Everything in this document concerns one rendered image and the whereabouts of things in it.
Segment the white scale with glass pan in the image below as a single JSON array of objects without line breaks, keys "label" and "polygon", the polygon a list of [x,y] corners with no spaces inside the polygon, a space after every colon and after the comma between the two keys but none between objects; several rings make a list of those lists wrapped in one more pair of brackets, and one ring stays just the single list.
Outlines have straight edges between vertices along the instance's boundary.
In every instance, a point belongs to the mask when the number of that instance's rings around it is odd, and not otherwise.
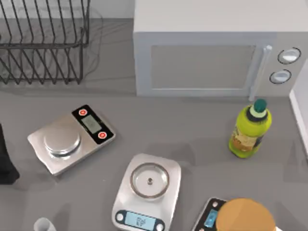
[{"label": "white scale with glass pan", "polygon": [[169,231],[180,191],[178,162],[135,155],[125,171],[112,209],[121,231]]}]

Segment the steel scale with red buttons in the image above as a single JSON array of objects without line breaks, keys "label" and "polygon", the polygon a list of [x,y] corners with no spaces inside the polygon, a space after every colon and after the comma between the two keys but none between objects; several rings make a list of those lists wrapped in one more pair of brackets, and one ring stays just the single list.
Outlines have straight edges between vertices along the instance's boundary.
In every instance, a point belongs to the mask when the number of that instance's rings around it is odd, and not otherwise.
[{"label": "steel scale with red buttons", "polygon": [[58,176],[115,137],[106,119],[85,104],[31,133],[27,140],[39,161]]}]

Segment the green bottle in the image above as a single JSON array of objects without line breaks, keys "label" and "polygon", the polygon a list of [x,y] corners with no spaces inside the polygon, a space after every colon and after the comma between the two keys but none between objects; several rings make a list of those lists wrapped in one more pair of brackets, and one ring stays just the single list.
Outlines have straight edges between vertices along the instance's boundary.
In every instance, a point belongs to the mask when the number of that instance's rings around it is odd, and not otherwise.
[{"label": "green bottle", "polygon": [[229,139],[229,150],[238,158],[251,157],[258,151],[271,125],[272,116],[267,101],[255,100],[239,112]]}]

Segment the pale microwave oven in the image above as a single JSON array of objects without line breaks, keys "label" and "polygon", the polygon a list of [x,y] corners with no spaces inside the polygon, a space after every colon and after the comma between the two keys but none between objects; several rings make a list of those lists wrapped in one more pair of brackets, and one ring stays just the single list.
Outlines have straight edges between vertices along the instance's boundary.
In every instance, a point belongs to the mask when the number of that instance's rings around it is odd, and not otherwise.
[{"label": "pale microwave oven", "polygon": [[[308,64],[308,0],[135,0],[133,45],[138,96],[248,98],[266,45],[256,97],[288,96]],[[281,64],[293,47],[300,58]]]}]

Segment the black scale with blue display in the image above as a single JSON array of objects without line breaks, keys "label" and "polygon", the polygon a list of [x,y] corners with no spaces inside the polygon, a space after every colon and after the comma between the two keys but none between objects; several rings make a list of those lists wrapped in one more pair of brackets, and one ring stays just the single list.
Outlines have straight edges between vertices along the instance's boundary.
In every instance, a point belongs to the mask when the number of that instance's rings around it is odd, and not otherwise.
[{"label": "black scale with blue display", "polygon": [[218,211],[227,200],[211,197],[205,203],[191,231],[217,231]]}]

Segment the small microwave knob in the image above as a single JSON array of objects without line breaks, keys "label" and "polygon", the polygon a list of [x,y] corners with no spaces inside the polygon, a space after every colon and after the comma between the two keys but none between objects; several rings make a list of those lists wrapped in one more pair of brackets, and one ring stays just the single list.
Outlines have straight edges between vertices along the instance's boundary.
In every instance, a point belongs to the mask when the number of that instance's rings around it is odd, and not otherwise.
[{"label": "small microwave knob", "polygon": [[269,80],[271,83],[273,84],[283,84],[285,82],[287,82],[292,76],[292,73],[289,70],[281,70],[281,71],[277,71],[277,72],[273,72],[270,77]]}]

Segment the large microwave knob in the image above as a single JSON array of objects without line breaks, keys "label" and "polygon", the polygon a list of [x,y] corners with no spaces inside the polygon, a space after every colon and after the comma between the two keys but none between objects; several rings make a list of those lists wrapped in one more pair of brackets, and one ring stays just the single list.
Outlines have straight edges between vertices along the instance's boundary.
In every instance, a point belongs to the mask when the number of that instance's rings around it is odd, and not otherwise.
[{"label": "large microwave knob", "polygon": [[301,56],[300,49],[293,47],[293,48],[281,51],[278,54],[278,61],[281,64],[292,64],[296,62],[300,58],[300,56]]}]

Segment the grey cup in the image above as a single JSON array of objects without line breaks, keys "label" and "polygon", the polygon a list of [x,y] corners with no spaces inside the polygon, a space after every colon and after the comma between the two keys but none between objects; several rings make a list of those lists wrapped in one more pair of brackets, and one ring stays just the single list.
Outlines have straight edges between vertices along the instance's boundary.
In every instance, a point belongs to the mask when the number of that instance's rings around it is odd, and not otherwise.
[{"label": "grey cup", "polygon": [[47,218],[39,218],[33,226],[34,231],[57,231],[54,224]]}]

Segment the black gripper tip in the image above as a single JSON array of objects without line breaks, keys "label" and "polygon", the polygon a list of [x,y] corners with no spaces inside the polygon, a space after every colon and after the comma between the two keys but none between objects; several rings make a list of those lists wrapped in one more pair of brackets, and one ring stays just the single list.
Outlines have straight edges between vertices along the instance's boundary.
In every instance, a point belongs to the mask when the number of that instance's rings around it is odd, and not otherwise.
[{"label": "black gripper tip", "polygon": [[0,123],[0,185],[13,185],[19,178],[20,174],[8,154]]}]

